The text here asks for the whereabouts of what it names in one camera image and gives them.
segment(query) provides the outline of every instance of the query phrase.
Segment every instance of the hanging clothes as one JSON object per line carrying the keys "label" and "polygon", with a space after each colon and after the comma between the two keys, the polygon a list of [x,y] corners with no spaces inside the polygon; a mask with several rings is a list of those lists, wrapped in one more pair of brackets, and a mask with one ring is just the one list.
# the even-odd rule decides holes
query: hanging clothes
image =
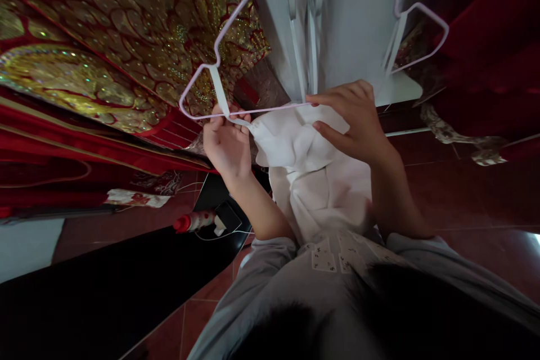
{"label": "hanging clothes", "polygon": [[0,207],[163,206],[183,171],[152,176],[125,166],[0,151]]}
{"label": "hanging clothes", "polygon": [[198,157],[129,135],[0,86],[0,208],[158,208]]}
{"label": "hanging clothes", "polygon": [[[0,82],[168,149],[201,131],[178,112],[197,67],[240,0],[0,0]],[[269,51],[250,1],[220,47],[227,91]],[[215,104],[204,72],[186,99]]]}
{"label": "hanging clothes", "polygon": [[[505,147],[540,134],[540,0],[443,0],[437,11],[449,22],[448,39],[432,61],[408,71],[424,89],[424,121],[445,143],[477,146],[479,164],[538,152],[534,142],[519,153]],[[421,33],[424,48],[438,41],[429,27],[414,31],[399,64],[416,58]]]}

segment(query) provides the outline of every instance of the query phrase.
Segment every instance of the black phone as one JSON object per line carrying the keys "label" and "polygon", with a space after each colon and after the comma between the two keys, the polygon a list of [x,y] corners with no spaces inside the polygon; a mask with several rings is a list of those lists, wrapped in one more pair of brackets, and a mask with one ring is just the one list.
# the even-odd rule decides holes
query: black phone
{"label": "black phone", "polygon": [[228,201],[219,204],[215,209],[215,213],[221,219],[228,232],[233,232],[242,225],[242,220],[236,215]]}

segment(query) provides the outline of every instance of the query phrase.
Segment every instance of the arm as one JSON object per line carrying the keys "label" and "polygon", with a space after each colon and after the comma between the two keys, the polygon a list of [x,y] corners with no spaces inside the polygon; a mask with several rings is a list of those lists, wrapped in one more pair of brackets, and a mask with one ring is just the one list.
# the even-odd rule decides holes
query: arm
{"label": "arm", "polygon": [[396,232],[414,239],[431,238],[412,200],[401,157],[379,123],[371,85],[358,80],[306,99],[332,107],[350,125],[341,134],[323,122],[313,124],[341,152],[370,165],[373,212],[382,236]]}
{"label": "arm", "polygon": [[[221,113],[219,106],[212,114]],[[239,118],[251,121],[249,114]],[[288,237],[295,241],[287,219],[251,172],[249,131],[224,117],[215,117],[204,126],[204,150],[223,177],[232,197],[249,218],[258,240]]]}

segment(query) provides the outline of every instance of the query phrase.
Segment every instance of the hand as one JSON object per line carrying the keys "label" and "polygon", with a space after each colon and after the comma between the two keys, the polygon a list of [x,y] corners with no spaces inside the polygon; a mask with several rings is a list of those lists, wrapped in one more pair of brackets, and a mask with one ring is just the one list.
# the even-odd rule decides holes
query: hand
{"label": "hand", "polygon": [[[231,112],[243,111],[229,103]],[[223,111],[214,106],[212,114]],[[233,117],[251,122],[249,114],[238,114]],[[223,179],[234,181],[251,174],[251,152],[249,150],[249,131],[243,125],[236,125],[225,117],[211,118],[204,125],[203,146],[208,159]]]}
{"label": "hand", "polygon": [[349,124],[346,134],[341,134],[324,122],[313,123],[314,128],[341,152],[369,165],[399,159],[381,128],[373,86],[366,81],[342,84],[324,94],[306,96],[306,100],[314,106],[332,107]]}

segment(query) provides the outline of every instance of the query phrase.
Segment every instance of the white wall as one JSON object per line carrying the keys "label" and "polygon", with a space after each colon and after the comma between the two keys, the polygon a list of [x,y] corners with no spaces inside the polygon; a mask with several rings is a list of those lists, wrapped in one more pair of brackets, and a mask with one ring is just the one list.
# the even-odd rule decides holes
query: white wall
{"label": "white wall", "polygon": [[51,265],[63,219],[0,226],[0,283]]}
{"label": "white wall", "polygon": [[[293,48],[287,0],[256,1],[272,47],[268,60],[287,94],[293,101],[300,101],[296,72],[292,71],[295,64],[290,60]],[[414,1],[418,0],[406,0],[405,4]],[[399,78],[399,86],[394,91],[393,84],[385,85],[380,75],[379,67],[395,24],[392,9],[393,0],[325,0],[319,65],[319,80],[324,87],[364,78],[375,85],[377,105],[420,96],[420,87],[408,78]]]}

